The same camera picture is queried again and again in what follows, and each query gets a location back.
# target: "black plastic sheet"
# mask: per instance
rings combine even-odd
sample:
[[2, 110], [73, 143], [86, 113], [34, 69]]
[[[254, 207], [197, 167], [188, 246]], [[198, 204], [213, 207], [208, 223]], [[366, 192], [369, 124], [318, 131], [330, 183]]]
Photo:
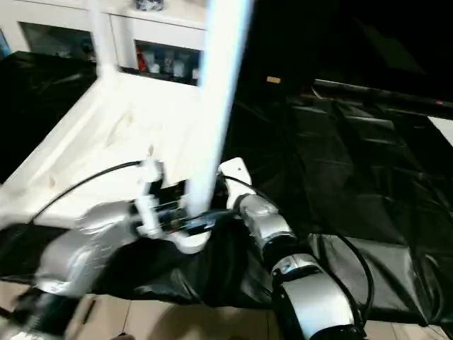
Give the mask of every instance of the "black plastic sheet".
[[0, 62], [3, 183], [96, 79], [88, 62], [16, 52]]
[[[453, 322], [451, 145], [427, 117], [330, 101], [263, 102], [236, 94], [224, 159], [242, 157], [253, 183], [282, 208], [301, 242], [362, 304], [365, 275], [328, 231], [351, 237], [376, 284], [372, 319]], [[0, 231], [0, 278], [31, 283], [39, 255], [64, 230]], [[121, 249], [96, 293], [180, 304], [269, 307], [270, 278], [239, 222], [199, 254], [142, 239]]]

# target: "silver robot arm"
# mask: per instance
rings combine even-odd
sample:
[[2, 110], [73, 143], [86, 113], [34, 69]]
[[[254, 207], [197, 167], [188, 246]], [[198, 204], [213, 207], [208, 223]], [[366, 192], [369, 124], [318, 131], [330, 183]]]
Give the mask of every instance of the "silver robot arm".
[[273, 308], [286, 339], [363, 339], [350, 302], [277, 208], [259, 195], [242, 196], [240, 215], [273, 277]]

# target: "white cabinet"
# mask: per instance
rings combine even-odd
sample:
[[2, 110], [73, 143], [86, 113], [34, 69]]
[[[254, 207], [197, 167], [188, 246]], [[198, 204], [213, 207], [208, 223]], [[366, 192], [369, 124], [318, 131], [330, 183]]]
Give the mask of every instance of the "white cabinet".
[[[93, 42], [87, 1], [2, 0], [0, 29], [12, 52], [89, 60]], [[150, 72], [154, 60], [164, 79], [163, 72], [168, 75], [164, 60], [173, 54], [182, 67], [175, 69], [178, 76], [179, 71], [185, 77], [196, 76], [205, 39], [206, 0], [166, 0], [164, 10], [158, 12], [138, 11], [133, 0], [97, 1], [109, 53], [116, 64]]]
[[[26, 51], [90, 60], [93, 57], [88, 11], [28, 1], [3, 1], [1, 26], [12, 52]], [[117, 61], [110, 16], [102, 15], [106, 42]]]

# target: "glass cabinet door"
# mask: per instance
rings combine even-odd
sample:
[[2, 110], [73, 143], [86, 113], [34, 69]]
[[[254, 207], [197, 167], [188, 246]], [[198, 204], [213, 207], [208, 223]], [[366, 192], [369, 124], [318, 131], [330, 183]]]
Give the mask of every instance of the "glass cabinet door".
[[37, 23], [20, 22], [20, 25], [31, 52], [96, 61], [89, 32]]
[[140, 74], [166, 81], [197, 85], [200, 51], [135, 40]]
[[7, 55], [10, 55], [11, 51], [9, 50], [8, 43], [5, 40], [3, 32], [0, 30], [0, 60], [5, 58]]

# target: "wooden floor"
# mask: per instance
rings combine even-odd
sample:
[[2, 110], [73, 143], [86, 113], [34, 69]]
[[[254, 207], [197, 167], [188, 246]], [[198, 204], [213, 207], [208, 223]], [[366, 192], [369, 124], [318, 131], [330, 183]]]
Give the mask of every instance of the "wooden floor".
[[[0, 282], [0, 305], [13, 308], [14, 297], [27, 287]], [[71, 340], [79, 330], [93, 295], [85, 297], [69, 328]], [[107, 295], [96, 296], [90, 321], [80, 331], [80, 340], [109, 340], [123, 330], [136, 340], [280, 340], [271, 311], [242, 310], [233, 307], [210, 308], [202, 305], [178, 306], [159, 301], [128, 301]], [[370, 340], [447, 339], [439, 327], [422, 328], [412, 324], [367, 323]]]

